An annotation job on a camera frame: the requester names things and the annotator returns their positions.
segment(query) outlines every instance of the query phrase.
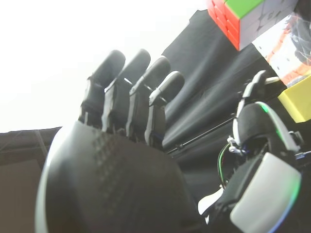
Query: yellow block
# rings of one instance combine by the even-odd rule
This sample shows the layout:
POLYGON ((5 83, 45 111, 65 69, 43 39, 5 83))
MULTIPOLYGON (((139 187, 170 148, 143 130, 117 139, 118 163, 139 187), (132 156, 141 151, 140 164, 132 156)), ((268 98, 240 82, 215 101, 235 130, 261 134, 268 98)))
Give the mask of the yellow block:
POLYGON ((283 91, 278 99, 296 123, 310 120, 311 76, 283 91))

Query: green wire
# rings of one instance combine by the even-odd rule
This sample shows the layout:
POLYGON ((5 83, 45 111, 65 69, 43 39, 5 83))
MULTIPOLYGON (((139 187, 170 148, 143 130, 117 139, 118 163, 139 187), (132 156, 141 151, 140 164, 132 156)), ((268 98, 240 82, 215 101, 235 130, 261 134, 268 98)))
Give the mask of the green wire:
POLYGON ((219 167, 219 173, 220 173, 220 178, 222 183, 224 182, 224 176, 223 176, 223 171, 222 171, 222 158, 224 156, 225 150, 228 149, 230 146, 230 144, 225 145, 225 147, 222 149, 222 151, 220 152, 220 156, 219 156, 219 161, 218 161, 218 167, 219 167))

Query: bright white background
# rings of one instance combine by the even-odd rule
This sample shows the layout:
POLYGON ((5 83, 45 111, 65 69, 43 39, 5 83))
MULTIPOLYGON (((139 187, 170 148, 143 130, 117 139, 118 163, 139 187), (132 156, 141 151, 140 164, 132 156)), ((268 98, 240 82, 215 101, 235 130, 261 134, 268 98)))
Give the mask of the bright white background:
POLYGON ((205 0, 0 2, 0 133, 77 119, 85 80, 113 49, 156 60, 205 0))

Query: cube logo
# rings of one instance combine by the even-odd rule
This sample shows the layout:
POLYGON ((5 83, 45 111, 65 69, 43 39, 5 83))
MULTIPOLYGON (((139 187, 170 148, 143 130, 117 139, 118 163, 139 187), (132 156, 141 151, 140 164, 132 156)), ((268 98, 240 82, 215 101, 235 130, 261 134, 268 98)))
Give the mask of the cube logo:
POLYGON ((207 10, 237 50, 289 15, 298 0, 207 0, 207 10))

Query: robotic hand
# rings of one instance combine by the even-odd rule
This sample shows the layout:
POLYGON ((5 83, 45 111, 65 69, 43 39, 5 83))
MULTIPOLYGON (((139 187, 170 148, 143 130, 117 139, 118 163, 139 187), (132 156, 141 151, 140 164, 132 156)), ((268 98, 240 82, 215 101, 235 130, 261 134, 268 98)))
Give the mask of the robotic hand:
POLYGON ((224 193, 201 216, 179 166, 158 150, 163 106, 183 77, 173 72, 156 88, 170 71, 166 58, 146 72, 145 50, 122 70, 124 62, 119 51, 108 56, 88 79, 79 120, 55 136, 38 188, 35 231, 274 231, 295 202, 301 174, 294 156, 299 146, 277 114, 258 102, 264 72, 247 86, 228 139, 241 165, 228 183, 221 179, 224 193))

